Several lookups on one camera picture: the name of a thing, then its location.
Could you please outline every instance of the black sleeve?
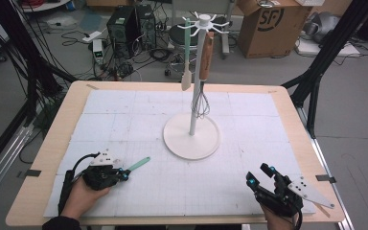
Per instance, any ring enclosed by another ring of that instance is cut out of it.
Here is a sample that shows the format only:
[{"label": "black sleeve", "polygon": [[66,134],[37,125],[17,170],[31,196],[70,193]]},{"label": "black sleeve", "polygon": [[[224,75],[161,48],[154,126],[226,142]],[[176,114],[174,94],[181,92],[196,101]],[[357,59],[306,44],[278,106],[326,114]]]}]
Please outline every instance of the black sleeve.
[{"label": "black sleeve", "polygon": [[42,226],[43,230],[81,230],[80,223],[73,218],[56,217],[45,222]]}]

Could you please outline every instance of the cardboard box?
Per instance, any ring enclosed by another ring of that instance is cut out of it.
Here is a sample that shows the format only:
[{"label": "cardboard box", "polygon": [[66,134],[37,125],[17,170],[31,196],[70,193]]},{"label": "cardboard box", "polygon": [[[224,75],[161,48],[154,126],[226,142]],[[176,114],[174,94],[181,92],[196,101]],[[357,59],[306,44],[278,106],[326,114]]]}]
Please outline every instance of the cardboard box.
[{"label": "cardboard box", "polygon": [[86,5],[89,7],[117,7],[133,6],[134,0],[86,0]]},{"label": "cardboard box", "polygon": [[244,13],[238,46],[246,58],[289,55],[312,10],[294,0],[272,2],[273,8],[261,8],[255,0],[238,0]]}]

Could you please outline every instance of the human hand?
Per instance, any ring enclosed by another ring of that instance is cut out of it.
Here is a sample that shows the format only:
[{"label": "human hand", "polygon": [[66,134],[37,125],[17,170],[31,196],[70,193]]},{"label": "human hand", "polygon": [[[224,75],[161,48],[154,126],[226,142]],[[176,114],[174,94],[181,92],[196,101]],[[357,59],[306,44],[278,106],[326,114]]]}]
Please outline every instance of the human hand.
[{"label": "human hand", "polygon": [[70,196],[68,196],[61,216],[78,220],[82,214],[88,211],[99,198],[109,193],[110,188],[95,191],[89,188],[80,177],[74,182]]},{"label": "human hand", "polygon": [[279,217],[273,211],[261,204],[268,230],[292,230],[292,218]]}]

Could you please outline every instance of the whisk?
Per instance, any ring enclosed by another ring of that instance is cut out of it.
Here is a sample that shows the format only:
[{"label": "whisk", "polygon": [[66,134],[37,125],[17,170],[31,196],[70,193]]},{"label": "whisk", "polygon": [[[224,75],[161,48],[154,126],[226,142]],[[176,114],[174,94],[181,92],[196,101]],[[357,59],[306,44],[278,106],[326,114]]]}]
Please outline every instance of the whisk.
[{"label": "whisk", "polygon": [[199,92],[193,100],[192,111],[197,118],[204,118],[210,112],[208,99],[204,94],[204,84],[208,79],[211,66],[212,51],[214,46],[214,33],[208,32],[205,36],[204,46],[202,48],[202,57],[199,68]]}]

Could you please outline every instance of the wooden table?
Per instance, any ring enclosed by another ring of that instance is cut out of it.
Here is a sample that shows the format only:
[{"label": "wooden table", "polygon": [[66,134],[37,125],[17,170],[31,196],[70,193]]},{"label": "wooden table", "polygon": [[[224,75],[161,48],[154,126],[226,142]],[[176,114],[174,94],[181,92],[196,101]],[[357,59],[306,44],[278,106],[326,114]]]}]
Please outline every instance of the wooden table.
[{"label": "wooden table", "polygon": [[[150,82],[74,82],[31,166],[31,170],[41,171],[41,174],[39,177],[28,176],[25,179],[8,213],[7,225],[39,226],[48,220],[43,217],[43,213],[52,192],[58,165],[67,150],[71,135],[90,91],[100,89],[180,91],[181,85],[178,83]],[[331,203],[335,204],[334,209],[325,209],[328,212],[327,214],[316,208],[314,215],[304,216],[304,222],[341,222],[344,220],[342,208],[337,201],[331,184],[329,182],[318,182],[315,178],[318,174],[325,174],[325,170],[315,154],[309,136],[284,87],[208,84],[205,85],[205,90],[271,94],[303,176]],[[257,223],[265,222],[265,218],[262,216],[82,218],[80,222],[81,225]]]}]

